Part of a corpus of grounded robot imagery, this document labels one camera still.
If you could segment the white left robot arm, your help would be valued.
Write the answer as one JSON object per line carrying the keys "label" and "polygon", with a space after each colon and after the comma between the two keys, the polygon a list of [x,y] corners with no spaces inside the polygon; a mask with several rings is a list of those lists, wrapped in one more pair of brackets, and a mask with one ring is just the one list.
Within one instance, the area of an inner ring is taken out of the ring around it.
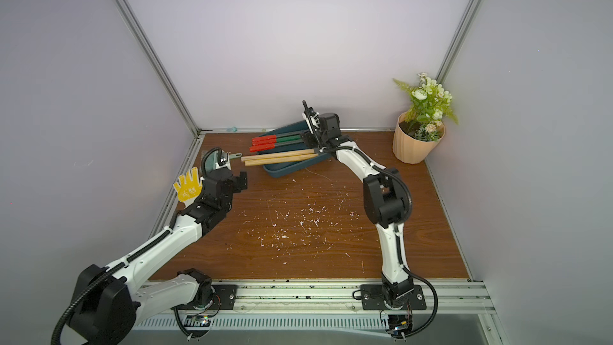
{"label": "white left robot arm", "polygon": [[61,342],[70,327],[87,344],[118,344],[140,322],[187,305],[204,293],[209,278],[189,269],[175,278],[146,287],[160,268],[210,233],[231,211],[233,196],[247,189],[247,173],[221,168],[199,180],[199,194],[185,202],[173,223],[129,254],[105,267],[90,265],[78,276],[70,305],[52,332]]}

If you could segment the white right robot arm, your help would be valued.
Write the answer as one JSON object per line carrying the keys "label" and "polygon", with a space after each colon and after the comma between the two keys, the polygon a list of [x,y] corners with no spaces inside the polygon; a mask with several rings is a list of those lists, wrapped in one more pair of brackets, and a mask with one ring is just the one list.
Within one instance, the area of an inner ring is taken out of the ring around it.
{"label": "white right robot arm", "polygon": [[433,313],[438,310],[438,295],[425,278],[413,273],[406,261],[404,224],[413,211],[413,200],[399,171],[378,164],[356,142],[342,134],[335,113],[316,113],[308,105],[303,118],[321,153],[330,153],[362,181],[363,204],[370,222],[378,231],[382,252],[382,293],[391,308],[400,308],[415,294],[414,281],[423,282],[434,298]]}

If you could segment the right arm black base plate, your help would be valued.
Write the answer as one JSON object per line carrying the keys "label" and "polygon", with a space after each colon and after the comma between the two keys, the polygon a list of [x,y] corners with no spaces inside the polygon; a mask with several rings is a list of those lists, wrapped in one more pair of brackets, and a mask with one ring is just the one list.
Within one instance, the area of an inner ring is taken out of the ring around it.
{"label": "right arm black base plate", "polygon": [[425,294],[417,284],[404,287],[400,292],[383,284],[362,284],[352,297],[362,304],[365,311],[425,311],[427,308]]}

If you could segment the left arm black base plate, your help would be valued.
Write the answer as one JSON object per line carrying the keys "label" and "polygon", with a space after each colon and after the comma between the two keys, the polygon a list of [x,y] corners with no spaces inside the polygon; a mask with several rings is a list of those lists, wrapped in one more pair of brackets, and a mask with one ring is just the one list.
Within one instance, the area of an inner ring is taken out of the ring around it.
{"label": "left arm black base plate", "polygon": [[231,311],[236,303],[236,284],[212,284],[196,293],[193,301],[177,307],[180,311]]}

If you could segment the green metal hoe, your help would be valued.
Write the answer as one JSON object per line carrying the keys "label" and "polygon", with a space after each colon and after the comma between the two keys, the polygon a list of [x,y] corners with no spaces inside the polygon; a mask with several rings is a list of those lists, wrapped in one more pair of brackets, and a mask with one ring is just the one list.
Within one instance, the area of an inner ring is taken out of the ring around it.
{"label": "green metal hoe", "polygon": [[256,137],[252,139],[251,152],[260,152],[265,150],[273,150],[283,146],[300,145],[303,144],[304,139],[300,134],[293,134],[287,136],[279,135],[267,135],[263,137]]}

